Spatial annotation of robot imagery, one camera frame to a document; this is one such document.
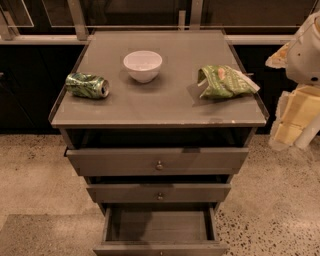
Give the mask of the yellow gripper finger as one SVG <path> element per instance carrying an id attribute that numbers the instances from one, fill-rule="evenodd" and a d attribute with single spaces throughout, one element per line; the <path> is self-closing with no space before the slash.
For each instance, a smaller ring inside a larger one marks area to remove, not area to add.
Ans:
<path id="1" fill-rule="evenodd" d="M 302 130 L 294 125 L 275 121 L 270 131 L 269 146 L 277 151 L 285 150 L 294 144 L 301 133 Z"/>
<path id="2" fill-rule="evenodd" d="M 289 44 L 284 44 L 274 54 L 272 54 L 265 62 L 265 65 L 270 68 L 280 69 L 287 66 L 287 51 Z"/>

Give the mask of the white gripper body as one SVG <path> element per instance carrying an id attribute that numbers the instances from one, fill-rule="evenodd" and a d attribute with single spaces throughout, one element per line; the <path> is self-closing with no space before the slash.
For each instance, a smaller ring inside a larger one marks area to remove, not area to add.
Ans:
<path id="1" fill-rule="evenodd" d="M 289 94 L 281 121 L 304 129 L 320 113 L 320 88 L 299 85 Z"/>

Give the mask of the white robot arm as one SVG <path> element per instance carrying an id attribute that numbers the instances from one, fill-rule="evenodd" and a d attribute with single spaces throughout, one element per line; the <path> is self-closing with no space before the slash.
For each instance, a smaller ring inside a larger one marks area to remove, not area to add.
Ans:
<path id="1" fill-rule="evenodd" d="M 265 65 L 284 68 L 287 78 L 297 83 L 278 100 L 269 145 L 274 150 L 305 149 L 320 130 L 320 12 L 311 14 Z"/>

